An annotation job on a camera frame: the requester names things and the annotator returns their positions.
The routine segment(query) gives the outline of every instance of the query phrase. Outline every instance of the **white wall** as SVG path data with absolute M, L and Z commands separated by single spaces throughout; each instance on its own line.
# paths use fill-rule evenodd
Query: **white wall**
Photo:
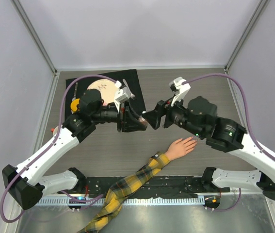
M 30 156 L 52 73 L 8 0 L 0 0 L 0 198 L 1 170 Z M 3 222 L 0 218 L 0 232 Z
M 268 4 L 230 74 L 244 87 L 256 137 L 275 151 L 275 1 Z
M 225 65 L 259 0 L 21 0 L 59 69 Z

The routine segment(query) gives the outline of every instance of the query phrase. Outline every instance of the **gray table surface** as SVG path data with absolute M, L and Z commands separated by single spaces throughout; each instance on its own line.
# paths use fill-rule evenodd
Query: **gray table surface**
M 223 195 L 219 208 L 230 207 L 237 196 Z M 64 213 L 68 207 L 33 207 L 19 221 L 16 233 L 74 233 L 100 210 L 90 207 Z M 100 233 L 275 233 L 275 228 L 265 197 L 242 195 L 239 204 L 226 212 L 212 212 L 201 205 L 123 206 Z
M 84 74 L 104 72 L 109 71 L 61 72 L 44 142 L 52 137 L 50 129 L 57 125 L 60 102 L 65 90 L 65 80 Z M 181 76 L 189 80 L 198 75 L 213 72 L 223 73 L 224 70 L 222 68 L 138 70 L 146 109 L 152 110 L 159 100 L 165 100 L 172 96 L 168 83 L 173 79 Z M 211 77 L 192 83 L 184 105 L 187 106 L 189 100 L 200 95 L 218 106 L 218 116 L 240 122 L 225 78 Z M 88 138 L 56 162 L 47 175 L 76 167 L 86 176 L 126 176 L 141 168 L 157 151 L 165 151 L 174 140 L 190 135 L 175 125 L 168 129 L 159 128 L 156 131 L 149 126 L 145 132 L 134 133 L 118 133 L 114 123 L 98 125 Z M 202 175 L 208 166 L 225 170 L 254 169 L 245 161 L 213 150 L 205 145 L 205 141 L 200 141 L 192 153 L 173 161 L 158 175 Z

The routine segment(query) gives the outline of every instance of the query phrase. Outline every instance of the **yellow plaid shirt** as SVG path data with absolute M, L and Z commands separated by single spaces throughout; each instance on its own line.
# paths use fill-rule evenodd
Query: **yellow plaid shirt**
M 98 233 L 118 215 L 122 203 L 169 162 L 165 154 L 158 152 L 136 173 L 114 183 L 108 190 L 103 209 L 78 233 Z

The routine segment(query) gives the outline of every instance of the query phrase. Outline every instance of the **metal frame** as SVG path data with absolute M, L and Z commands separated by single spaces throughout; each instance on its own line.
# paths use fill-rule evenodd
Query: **metal frame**
M 48 64 L 51 72 L 54 74 L 54 78 L 52 80 L 51 86 L 50 86 L 50 91 L 49 91 L 49 96 L 47 99 L 47 103 L 45 106 L 45 110 L 44 110 L 44 114 L 41 118 L 40 121 L 40 127 L 39 127 L 39 132 L 38 132 L 38 136 L 37 136 L 37 141 L 35 143 L 34 146 L 34 152 L 36 152 L 41 146 L 42 146 L 42 142 L 43 142 L 43 137 L 44 137 L 44 132 L 46 130 L 46 126 L 47 126 L 47 122 L 48 122 L 48 118 L 49 118 L 49 113 L 51 110 L 51 105 L 53 102 L 53 97 L 55 94 L 55 90 L 56 90 L 56 86 L 57 86 L 57 82 L 59 79 L 59 75 L 60 73 L 56 70 L 53 62 L 51 61 L 46 49 L 44 48 L 39 36 L 37 35 L 31 21 L 29 20 L 24 8 L 22 7 L 22 4 L 20 3 L 20 0 L 10 0 L 13 4 L 13 6 L 15 7 L 16 11 L 18 12 L 20 18 L 22 19 L 23 23 L 25 24 L 29 34 L 31 35 L 31 37 L 33 38 L 35 44 L 37 45 L 39 51 L 41 52 L 42 56 L 44 57 L 46 63 Z M 225 68 L 225 72 L 227 74 L 229 74 L 229 69 L 232 66 L 234 60 L 236 59 L 237 55 L 239 54 L 240 50 L 242 49 L 244 43 L 246 42 L 247 38 L 249 37 L 250 33 L 252 32 L 252 30 L 254 29 L 254 26 L 256 24 L 256 22 L 258 21 L 259 17 L 261 16 L 261 14 L 263 13 L 264 9 L 266 8 L 267 4 L 269 3 L 270 0 L 260 0 L 259 4 L 256 7 L 256 10 L 254 11 L 252 17 L 250 18 L 242 36 L 240 37 L 237 46 L 235 47 L 227 65 L 224 67 Z M 97 69 L 84 69 L 82 71 L 86 71 L 86 70 L 120 70 L 120 69 L 129 69 L 131 67 L 112 67 L 112 68 L 97 68 Z M 185 66 L 185 67 L 139 67 L 139 69 L 180 69 L 180 68 L 223 68 L 223 66 Z M 60 69 L 60 71 L 75 71 L 75 69 Z M 240 104 L 237 96 L 236 96 L 236 87 L 233 84 L 233 82 L 231 80 L 228 80 L 228 84 L 241 120 L 241 124 L 244 126 L 245 125 L 245 120 L 244 120 L 244 113 L 242 113 L 242 110 L 240 108 Z M 11 212 L 10 212 L 10 218 L 14 218 L 16 217 L 20 211 L 21 208 L 20 206 L 14 201 L 14 200 L 10 200 L 11 202 Z M 271 212 L 271 216 L 275 225 L 275 202 L 271 201 L 269 199 L 267 199 L 267 203 L 269 206 L 269 210 Z M 13 224 L 6 224 L 5 226 L 5 231 L 6 233 L 15 233 L 16 232 L 16 228 L 18 225 L 18 221 L 13 223 Z
M 46 127 L 47 127 L 47 122 L 48 122 L 50 111 L 51 111 L 54 94 L 55 94 L 57 83 L 59 80 L 59 76 L 60 76 L 59 72 L 53 76 L 53 79 L 52 79 L 52 82 L 50 85 L 50 89 L 49 89 L 49 95 L 47 97 L 46 105 L 44 108 L 44 113 L 43 113 L 40 123 L 39 123 L 39 131 L 38 131 L 38 134 L 36 137 L 37 140 L 36 140 L 36 143 L 34 146 L 33 154 L 38 149 L 40 149 L 42 146 L 44 134 L 45 134 Z M 8 214 L 9 219 L 16 218 L 21 213 L 21 210 L 22 210 L 21 207 L 18 205 L 18 203 L 13 198 L 10 198 L 9 204 L 6 205 L 6 208 L 9 208 L 9 207 L 10 207 L 10 213 Z M 2 232 L 16 233 L 17 225 L 18 225 L 18 221 L 14 222 L 14 223 L 6 223 L 4 225 L 4 228 L 3 228 L 4 230 Z
M 51 69 L 52 73 L 55 75 L 56 74 L 56 68 L 54 67 L 45 47 L 43 46 L 39 36 L 37 35 L 37 32 L 35 28 L 33 27 L 30 19 L 28 18 L 22 4 L 20 3 L 19 0 L 10 0 L 13 6 L 15 7 L 17 13 L 21 17 L 25 27 L 27 28 L 29 34 L 31 35 L 33 41 L 37 45 L 39 51 L 41 52 L 42 56 L 44 57 L 46 63 L 48 64 L 49 68 Z
M 258 21 L 259 17 L 261 16 L 261 14 L 263 13 L 264 9 L 266 8 L 266 6 L 268 5 L 270 0 L 260 0 L 258 6 L 256 7 L 252 17 L 250 18 L 242 36 L 239 39 L 239 42 L 237 44 L 237 46 L 235 47 L 232 55 L 230 56 L 228 63 L 226 65 L 226 70 L 229 70 L 231 65 L 233 64 L 235 58 L 237 57 L 237 55 L 239 54 L 243 44 L 245 43 L 245 41 L 247 40 L 247 38 L 249 37 L 250 33 L 252 32 L 256 22 Z
M 72 195 L 75 198 L 84 197 L 84 195 Z M 85 206 L 89 203 L 70 203 L 70 198 L 65 195 L 49 195 L 42 198 L 37 206 Z M 94 204 L 94 206 L 103 206 L 105 198 L 101 198 Z M 198 195 L 197 198 L 182 198 L 182 199 L 127 199 L 123 202 L 123 206 L 153 206 L 153 205 L 204 205 L 204 196 Z
M 85 69 L 69 69 L 59 68 L 58 72 L 68 71 L 100 71 L 100 70 L 124 70 L 124 69 L 205 69 L 205 68 L 225 68 L 224 65 L 213 65 L 213 66 L 157 66 L 157 67 L 100 67 L 100 68 L 85 68 Z

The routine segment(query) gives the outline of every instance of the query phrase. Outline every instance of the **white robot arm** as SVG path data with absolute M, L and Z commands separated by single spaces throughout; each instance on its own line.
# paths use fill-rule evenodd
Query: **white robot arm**
M 5 187 L 11 186 L 9 193 L 24 210 L 32 208 L 43 196 L 62 190 L 81 192 L 84 189 L 85 176 L 76 168 L 61 174 L 43 175 L 66 152 L 90 135 L 97 124 L 117 123 L 119 132 L 146 130 L 147 125 L 139 120 L 140 116 L 129 105 L 131 93 L 128 87 L 121 86 L 120 82 L 115 85 L 118 91 L 113 104 L 102 106 L 100 92 L 86 90 L 79 99 L 78 111 L 66 119 L 56 136 L 24 162 L 16 167 L 7 165 L 2 170 Z
M 174 96 L 166 101 L 159 101 L 155 109 L 143 113 L 142 118 L 157 129 L 161 117 L 166 115 L 164 128 L 176 124 L 197 137 L 206 139 L 206 144 L 212 148 L 235 155 L 257 168 L 254 171 L 226 171 L 207 167 L 202 176 L 206 190 L 210 187 L 211 190 L 225 187 L 261 190 L 265 196 L 275 200 L 275 159 L 267 156 L 265 151 L 274 158 L 275 153 L 261 144 L 264 150 L 260 150 L 244 127 L 231 119 L 217 117 L 217 106 L 202 97 L 191 100 L 188 108 L 184 108 L 183 98 L 190 90 L 190 85 L 184 82 L 186 80 L 181 77 L 171 82 Z M 139 121 L 141 116 L 129 106 L 127 100 L 132 96 L 129 88 L 121 86 L 119 82 L 115 85 L 119 91 L 115 94 L 114 104 L 102 106 L 99 91 L 87 90 L 80 99 L 79 110 L 63 123 L 56 142 L 53 137 L 24 162 L 16 167 L 8 165 L 3 169 L 6 188 L 18 175 L 9 193 L 24 210 L 33 207 L 43 196 L 51 193 L 61 190 L 80 192 L 84 188 L 85 176 L 76 168 L 57 175 L 43 175 L 67 151 L 92 133 L 97 124 L 115 122 L 119 132 L 146 130 L 147 125 Z M 39 159 L 27 167 L 37 157 Z
M 237 122 L 218 117 L 217 106 L 201 96 L 191 100 L 188 107 L 184 108 L 183 98 L 190 86 L 183 78 L 179 77 L 169 85 L 174 96 L 159 101 L 153 111 L 142 114 L 155 130 L 159 128 L 161 117 L 165 115 L 164 128 L 176 124 L 197 137 L 206 139 L 206 144 L 213 149 L 228 152 L 256 168 L 253 171 L 226 171 L 207 167 L 201 179 L 205 189 L 237 187 L 259 190 L 275 200 L 275 152 L 259 142 L 258 147 L 246 129 Z

